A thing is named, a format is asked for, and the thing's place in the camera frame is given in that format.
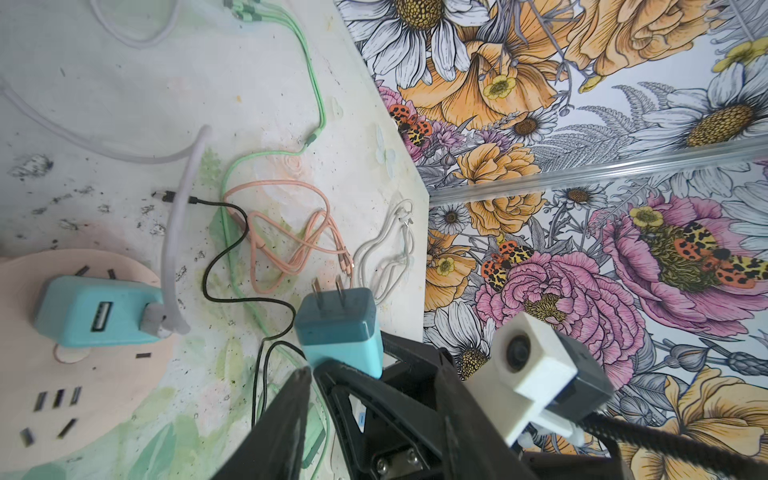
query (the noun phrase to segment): butterfly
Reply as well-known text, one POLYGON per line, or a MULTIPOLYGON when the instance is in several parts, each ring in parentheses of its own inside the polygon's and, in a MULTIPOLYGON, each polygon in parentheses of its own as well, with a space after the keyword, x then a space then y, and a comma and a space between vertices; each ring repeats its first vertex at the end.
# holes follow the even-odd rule
POLYGON ((482 264, 480 273, 488 280, 493 290, 501 292, 507 283, 507 272, 512 268, 512 264, 525 262, 533 253, 532 248, 518 245, 517 242, 504 242, 499 246, 498 254, 492 253, 491 259, 482 264))
POLYGON ((432 125, 426 120, 419 120, 417 114, 411 115, 410 109, 405 105, 390 105, 389 116, 395 119, 400 134, 408 134, 408 139, 416 147, 421 147, 427 137, 432 135, 432 125))
POLYGON ((757 280, 768 280, 768 262, 752 257, 731 255, 717 245, 714 235, 703 225, 690 222, 683 227, 683 238, 674 241, 677 253, 688 260, 702 260, 701 269, 715 272, 717 279, 736 288, 753 288, 757 280))

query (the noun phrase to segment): blue charger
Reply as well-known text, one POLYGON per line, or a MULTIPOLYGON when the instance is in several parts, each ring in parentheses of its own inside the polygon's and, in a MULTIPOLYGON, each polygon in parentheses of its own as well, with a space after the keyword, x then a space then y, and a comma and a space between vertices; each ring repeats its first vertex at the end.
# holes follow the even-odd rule
POLYGON ((374 378, 381 377, 384 345, 371 290, 311 293, 304 297, 295 325, 306 361, 313 369, 334 359, 374 378))
POLYGON ((150 303, 163 303, 163 294, 146 283, 59 276, 48 284, 35 328, 68 348, 157 342, 139 329, 150 303))

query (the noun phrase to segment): usb port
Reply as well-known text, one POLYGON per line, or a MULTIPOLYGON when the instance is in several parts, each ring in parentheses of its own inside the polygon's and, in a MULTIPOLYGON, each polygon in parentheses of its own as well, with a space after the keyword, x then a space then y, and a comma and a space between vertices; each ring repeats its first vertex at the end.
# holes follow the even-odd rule
POLYGON ((92 332, 104 332, 104 328, 107 327, 110 310, 112 310, 112 302, 101 302, 98 304, 94 322, 91 325, 92 332))

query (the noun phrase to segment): white cable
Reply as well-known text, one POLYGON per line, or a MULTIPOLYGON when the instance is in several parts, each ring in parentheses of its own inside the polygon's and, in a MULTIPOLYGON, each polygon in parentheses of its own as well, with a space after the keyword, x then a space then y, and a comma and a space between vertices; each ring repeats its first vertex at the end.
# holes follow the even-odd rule
POLYGON ((170 209, 170 218, 165 229, 163 253, 160 267, 160 284, 163 290, 163 305, 151 303, 144 309, 141 330, 151 335, 165 338, 176 332, 185 335, 190 332, 190 326, 184 321, 179 311, 176 297, 176 257, 179 251, 179 240, 184 228, 184 214, 192 191, 192 182, 197 176, 200 162, 203 159, 205 144, 210 138, 211 129, 203 125, 197 138, 192 144, 192 153, 174 197, 174 205, 170 209))
POLYGON ((353 262, 355 264, 354 275, 352 277, 352 287, 370 285, 371 291, 373 291, 373 300, 376 305, 389 298, 392 291, 397 287, 398 283, 405 275, 407 269, 410 266, 410 257, 413 254, 414 241, 413 232, 411 231, 411 214, 413 212, 413 200, 405 199, 395 206, 386 220, 379 235, 365 242, 355 252, 353 262), (396 231, 395 226, 400 226, 402 232, 403 251, 396 257, 387 260, 387 263, 379 270, 378 275, 374 274, 370 283, 366 282, 366 263, 368 256, 379 248, 389 237, 389 235, 396 231), (395 277, 396 269, 401 266, 399 275, 395 277))
POLYGON ((170 34, 170 32, 176 26, 176 20, 179 19, 181 0, 176 0, 176 3, 174 3, 174 9, 171 10, 168 23, 165 24, 163 29, 160 30, 157 35, 152 38, 148 38, 147 40, 135 40, 118 33, 118 31, 115 30, 114 25, 112 25, 109 20, 104 17, 104 14, 101 12, 101 7, 98 4, 98 0, 91 0, 91 8, 93 8, 94 15, 96 15, 96 19, 99 23, 101 23, 101 26, 104 27, 104 30, 111 33, 113 37, 122 42, 124 45, 141 50, 142 48, 154 47, 161 41, 165 40, 165 38, 170 34))
POLYGON ((131 162, 133 164, 167 164, 172 161, 180 160, 190 156, 192 147, 184 148, 182 151, 178 151, 175 154, 167 155, 166 157, 142 157, 140 155, 122 154, 116 151, 112 151, 108 148, 104 148, 100 145, 91 143, 84 139, 80 135, 70 132, 66 128, 53 123, 47 118, 40 115, 34 108, 32 108, 27 102, 22 100, 16 92, 14 92, 10 85, 8 85, 4 79, 0 78, 0 93, 8 99, 21 113, 36 121, 42 127, 47 128, 51 133, 64 138, 80 148, 84 148, 87 151, 93 152, 98 155, 104 155, 105 157, 114 158, 115 160, 122 160, 131 162))

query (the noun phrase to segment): black braided cable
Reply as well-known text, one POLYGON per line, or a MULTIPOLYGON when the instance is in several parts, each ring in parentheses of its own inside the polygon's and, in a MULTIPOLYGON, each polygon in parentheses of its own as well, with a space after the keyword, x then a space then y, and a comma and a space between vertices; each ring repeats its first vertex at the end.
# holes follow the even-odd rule
POLYGON ((607 437, 616 442, 642 447, 730 478, 768 478, 768 463, 758 462, 681 435, 672 435, 597 413, 587 415, 579 425, 585 432, 597 437, 607 437))

